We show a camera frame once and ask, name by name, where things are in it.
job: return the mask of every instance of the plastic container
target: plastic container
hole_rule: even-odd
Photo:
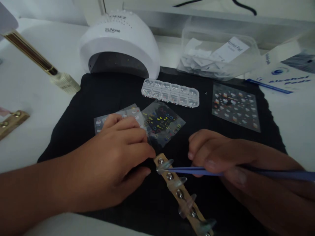
[[[195,108],[199,106],[199,92],[195,88],[146,79],[143,82],[141,93],[144,97],[184,107]]]
[[[229,62],[217,57],[214,58],[216,51],[233,37],[236,37],[249,48]],[[191,43],[188,44],[191,40],[197,40],[195,46],[191,47]],[[182,31],[181,45],[182,56],[177,67],[178,71],[222,81],[254,70],[261,58],[256,41],[251,37],[190,26],[185,27]]]

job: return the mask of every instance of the uv nail lamp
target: uv nail lamp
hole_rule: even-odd
[[[123,72],[157,79],[158,46],[149,27],[134,13],[116,11],[102,16],[79,42],[87,73]]]

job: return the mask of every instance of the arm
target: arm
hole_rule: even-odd
[[[129,171],[155,151],[133,117],[110,115],[103,130],[73,152],[0,175],[0,235],[25,232],[63,212],[120,204],[150,174]]]
[[[314,182],[271,179],[239,164],[271,170],[303,170],[295,160],[271,147],[230,139],[210,130],[189,138],[188,158],[221,178],[227,190],[272,235],[315,235]]]

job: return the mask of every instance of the hand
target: hand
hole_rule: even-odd
[[[188,158],[194,166],[221,178],[229,192],[270,231],[279,235],[315,235],[314,182],[271,179],[239,164],[271,170],[304,170],[295,160],[271,147],[229,139],[202,129],[189,138]]]
[[[120,204],[150,174],[147,167],[129,171],[155,157],[145,130],[134,117],[111,114],[102,131],[73,152],[57,158],[63,176],[58,192],[67,193],[67,211],[85,212]]]

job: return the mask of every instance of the blue tweezers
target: blue tweezers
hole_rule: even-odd
[[[315,172],[308,172],[303,170],[267,170],[255,168],[248,165],[241,165],[241,167],[271,178],[315,181]],[[222,172],[211,173],[203,167],[176,167],[163,169],[163,171],[195,175],[223,176]]]

